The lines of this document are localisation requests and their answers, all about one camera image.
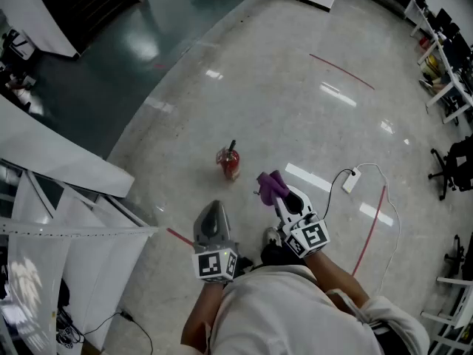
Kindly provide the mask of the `dark wooden staircase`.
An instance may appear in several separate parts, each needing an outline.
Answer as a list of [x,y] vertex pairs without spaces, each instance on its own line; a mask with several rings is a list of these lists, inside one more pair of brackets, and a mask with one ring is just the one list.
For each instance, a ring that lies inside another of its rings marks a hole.
[[101,30],[139,0],[42,0],[42,2],[75,49],[75,57],[78,57],[84,53]]

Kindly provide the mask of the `yellow bin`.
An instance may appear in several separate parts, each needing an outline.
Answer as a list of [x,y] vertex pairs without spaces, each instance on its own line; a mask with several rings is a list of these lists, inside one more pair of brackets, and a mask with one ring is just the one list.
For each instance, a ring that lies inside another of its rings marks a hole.
[[428,75],[432,79],[441,77],[438,60],[434,55],[428,55],[422,63],[422,73]]

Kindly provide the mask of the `purple cloth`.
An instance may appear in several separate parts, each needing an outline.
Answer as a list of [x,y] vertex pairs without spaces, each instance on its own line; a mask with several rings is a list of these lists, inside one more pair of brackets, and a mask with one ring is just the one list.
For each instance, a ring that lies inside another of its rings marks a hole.
[[259,184],[258,194],[266,206],[273,206],[277,197],[286,198],[290,193],[279,170],[275,170],[270,174],[262,172],[256,181]]

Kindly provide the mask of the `white metal shelf rack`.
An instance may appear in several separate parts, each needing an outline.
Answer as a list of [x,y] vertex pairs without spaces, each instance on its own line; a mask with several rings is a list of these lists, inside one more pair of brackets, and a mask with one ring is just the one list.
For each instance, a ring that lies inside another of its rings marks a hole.
[[0,158],[0,354],[102,352],[155,232],[110,195]]

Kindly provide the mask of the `person's right forearm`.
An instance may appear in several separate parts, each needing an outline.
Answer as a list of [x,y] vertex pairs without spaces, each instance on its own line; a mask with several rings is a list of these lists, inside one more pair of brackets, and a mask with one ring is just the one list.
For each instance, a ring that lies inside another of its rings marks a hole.
[[317,251],[305,257],[304,261],[317,279],[318,287],[330,298],[333,304],[344,313],[353,314],[343,299],[337,294],[330,294],[330,291],[335,289],[341,290],[358,308],[362,308],[370,299],[359,282],[351,274],[337,266],[322,251]]

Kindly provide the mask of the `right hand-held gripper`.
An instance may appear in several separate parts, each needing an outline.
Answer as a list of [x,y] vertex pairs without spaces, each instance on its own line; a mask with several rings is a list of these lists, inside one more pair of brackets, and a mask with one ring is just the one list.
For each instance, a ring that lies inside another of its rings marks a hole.
[[286,197],[275,196],[274,206],[281,221],[279,226],[284,242],[302,259],[325,247],[330,237],[325,221],[311,212],[313,204],[309,197],[294,186],[287,187],[289,194]]

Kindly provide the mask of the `black monitor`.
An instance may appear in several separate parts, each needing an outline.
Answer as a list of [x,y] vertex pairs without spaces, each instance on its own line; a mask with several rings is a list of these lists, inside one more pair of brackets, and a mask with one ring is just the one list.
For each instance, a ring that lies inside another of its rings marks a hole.
[[460,70],[471,55],[472,50],[466,43],[464,37],[457,33],[452,39],[447,39],[443,45],[443,51],[453,72]]
[[445,29],[452,22],[452,18],[443,8],[441,8],[435,16],[435,22],[438,28]]

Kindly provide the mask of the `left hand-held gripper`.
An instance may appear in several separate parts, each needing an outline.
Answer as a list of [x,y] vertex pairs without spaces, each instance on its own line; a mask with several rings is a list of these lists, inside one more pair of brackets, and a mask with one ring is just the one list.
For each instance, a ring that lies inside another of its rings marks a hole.
[[[222,237],[209,241],[218,232]],[[237,268],[236,247],[223,203],[210,202],[194,221],[192,264],[196,278],[205,283],[231,282]]]

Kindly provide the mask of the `person's white shirt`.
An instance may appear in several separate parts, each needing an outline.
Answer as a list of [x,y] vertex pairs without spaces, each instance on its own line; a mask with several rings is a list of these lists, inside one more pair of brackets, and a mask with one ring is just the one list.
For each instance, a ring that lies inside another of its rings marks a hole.
[[305,266],[265,266],[223,291],[211,355],[427,355],[429,337],[386,297],[324,293]]

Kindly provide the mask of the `white frame desk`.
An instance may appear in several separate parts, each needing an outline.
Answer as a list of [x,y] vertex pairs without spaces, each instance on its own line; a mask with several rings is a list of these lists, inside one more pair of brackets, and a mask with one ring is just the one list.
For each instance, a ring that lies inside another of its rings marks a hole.
[[422,311],[421,317],[440,324],[428,355],[473,355],[473,280],[437,277],[436,283],[459,292],[449,314]]

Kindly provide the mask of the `person's right shoe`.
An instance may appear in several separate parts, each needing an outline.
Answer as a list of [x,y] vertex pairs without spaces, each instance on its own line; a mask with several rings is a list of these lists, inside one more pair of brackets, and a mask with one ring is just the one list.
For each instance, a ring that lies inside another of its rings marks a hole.
[[262,250],[280,250],[282,248],[282,240],[278,230],[274,227],[266,228],[262,236]]

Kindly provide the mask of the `red fire extinguisher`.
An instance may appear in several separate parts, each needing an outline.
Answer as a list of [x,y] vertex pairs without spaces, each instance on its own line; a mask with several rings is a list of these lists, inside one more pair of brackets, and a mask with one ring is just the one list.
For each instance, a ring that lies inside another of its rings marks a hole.
[[216,164],[222,167],[227,180],[235,181],[239,177],[239,153],[235,150],[236,141],[232,140],[229,147],[223,147],[216,154]]

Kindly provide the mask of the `white power strip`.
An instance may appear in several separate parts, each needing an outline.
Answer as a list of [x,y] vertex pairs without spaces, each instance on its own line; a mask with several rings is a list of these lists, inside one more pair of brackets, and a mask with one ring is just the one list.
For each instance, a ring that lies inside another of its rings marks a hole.
[[347,176],[347,179],[342,184],[342,189],[347,194],[350,194],[361,177],[361,172],[357,167],[354,167]]

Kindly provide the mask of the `black office chair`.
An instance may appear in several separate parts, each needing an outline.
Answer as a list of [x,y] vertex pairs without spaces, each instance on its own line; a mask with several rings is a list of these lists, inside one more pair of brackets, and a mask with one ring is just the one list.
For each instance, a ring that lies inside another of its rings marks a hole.
[[454,253],[445,254],[443,257],[444,262],[449,265],[448,275],[450,278],[459,274],[465,259],[464,247],[461,245],[460,237],[456,234],[454,236]]
[[445,199],[447,188],[460,192],[473,190],[473,135],[452,144],[446,156],[441,157],[436,149],[431,149],[430,153],[435,155],[441,167],[439,173],[428,174],[429,180],[443,177],[440,201]]

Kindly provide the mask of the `person's left forearm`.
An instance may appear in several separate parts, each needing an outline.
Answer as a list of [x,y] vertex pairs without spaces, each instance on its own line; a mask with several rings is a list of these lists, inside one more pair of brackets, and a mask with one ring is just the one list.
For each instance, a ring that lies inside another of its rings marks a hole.
[[205,283],[184,325],[181,344],[201,353],[207,348],[207,329],[212,329],[220,308],[225,285]]

